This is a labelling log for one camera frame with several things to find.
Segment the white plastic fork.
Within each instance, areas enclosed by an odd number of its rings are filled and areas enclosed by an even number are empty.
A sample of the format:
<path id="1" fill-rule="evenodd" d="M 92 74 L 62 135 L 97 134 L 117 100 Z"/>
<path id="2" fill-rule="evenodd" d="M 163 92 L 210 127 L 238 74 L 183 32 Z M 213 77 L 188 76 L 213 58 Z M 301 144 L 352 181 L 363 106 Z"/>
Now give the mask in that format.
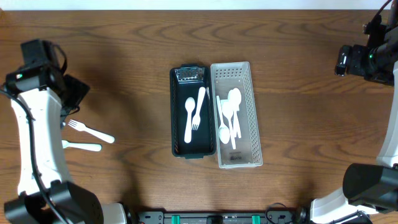
<path id="1" fill-rule="evenodd" d="M 102 150 L 102 145 L 100 144 L 94 144 L 94 143 L 77 143 L 77 142 L 69 142 L 67 140 L 62 140 L 62 147 L 68 148 L 77 148 L 77 149 L 82 149 L 86 151 L 93 151 L 93 152 L 100 152 Z"/>
<path id="2" fill-rule="evenodd" d="M 203 100 L 205 97 L 205 93 L 206 93 L 205 87 L 200 87 L 198 90 L 196 112 L 192 119 L 192 130 L 193 131 L 196 131 L 200 125 L 200 111 L 201 111 L 201 106 L 203 104 Z"/>
<path id="3" fill-rule="evenodd" d="M 95 129 L 91 129 L 91 128 L 87 127 L 84 123 L 81 123 L 79 121 L 71 119 L 68 122 L 68 125 L 74 129 L 76 129 L 77 131 L 84 131 L 84 132 L 90 133 L 91 135 L 95 136 L 96 138 L 99 138 L 107 143 L 112 144 L 115 142 L 115 138 L 113 136 L 106 134 L 106 133 L 102 133 Z"/>
<path id="4" fill-rule="evenodd" d="M 187 122 L 185 127 L 184 141 L 190 143 L 192 140 L 192 112 L 195 109 L 195 100 L 188 97 L 185 102 L 185 109 L 187 111 Z"/>

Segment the white plastic spoon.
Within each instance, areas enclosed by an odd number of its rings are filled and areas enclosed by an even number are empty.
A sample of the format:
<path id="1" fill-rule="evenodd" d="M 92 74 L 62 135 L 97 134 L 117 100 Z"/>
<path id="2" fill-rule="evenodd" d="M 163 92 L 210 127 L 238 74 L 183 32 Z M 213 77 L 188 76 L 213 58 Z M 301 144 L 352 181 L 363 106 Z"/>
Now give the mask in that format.
<path id="1" fill-rule="evenodd" d="M 242 135 L 241 135 L 241 129 L 240 129 L 240 124 L 239 124 L 239 119 L 238 119 L 239 105 L 241 103 L 241 92 L 238 88 L 233 89 L 233 103 L 234 103 L 233 126 L 234 126 L 235 136 L 238 138 L 241 138 Z"/>
<path id="2" fill-rule="evenodd" d="M 224 119 L 223 119 L 224 114 L 222 112 L 221 100 L 218 95 L 216 96 L 216 102 L 218 107 L 218 114 L 220 117 L 219 139 L 223 144 L 227 144 L 230 139 L 229 128 L 224 124 Z"/>
<path id="3" fill-rule="evenodd" d="M 229 135 L 230 135 L 230 138 L 231 138 L 231 145 L 232 145 L 233 150 L 235 150 L 236 149 L 236 142 L 235 142 L 235 137 L 233 136 L 234 130 L 233 130 L 232 122 L 231 122 L 231 119 L 233 117 L 233 109 L 232 109 L 231 103 L 228 100 L 222 100 L 221 101 L 221 105 L 222 105 L 222 112 L 223 112 L 224 116 L 228 120 L 228 127 L 229 127 Z"/>
<path id="4" fill-rule="evenodd" d="M 234 121 L 234 103 L 233 103 L 233 90 L 230 90 L 228 93 L 228 101 L 231 103 L 232 109 L 233 109 L 233 121 Z"/>

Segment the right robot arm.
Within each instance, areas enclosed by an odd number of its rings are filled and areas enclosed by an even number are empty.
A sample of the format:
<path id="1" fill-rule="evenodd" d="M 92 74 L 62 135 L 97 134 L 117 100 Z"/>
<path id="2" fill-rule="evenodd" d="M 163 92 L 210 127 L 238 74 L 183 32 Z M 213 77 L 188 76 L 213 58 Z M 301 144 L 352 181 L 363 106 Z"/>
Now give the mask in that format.
<path id="1" fill-rule="evenodd" d="M 363 45 L 340 48 L 335 73 L 357 75 L 366 81 L 397 88 L 397 13 L 387 24 L 376 15 L 364 26 L 369 36 Z M 385 140 L 372 164 L 351 164 L 343 185 L 311 202 L 312 223 L 348 223 L 370 215 L 397 211 L 397 95 L 393 96 Z"/>

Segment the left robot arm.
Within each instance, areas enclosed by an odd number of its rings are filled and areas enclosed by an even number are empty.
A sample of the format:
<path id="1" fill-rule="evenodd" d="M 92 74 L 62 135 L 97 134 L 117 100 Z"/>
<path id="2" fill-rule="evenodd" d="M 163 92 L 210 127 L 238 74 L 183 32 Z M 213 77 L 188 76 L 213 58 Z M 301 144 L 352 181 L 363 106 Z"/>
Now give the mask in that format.
<path id="1" fill-rule="evenodd" d="M 79 111 L 87 84 L 67 75 L 57 58 L 63 50 L 48 40 L 21 44 L 24 64 L 6 75 L 1 93 L 11 100 L 21 150 L 18 197 L 4 203 L 10 223 L 130 223 L 121 202 L 102 204 L 73 182 L 62 128 Z"/>

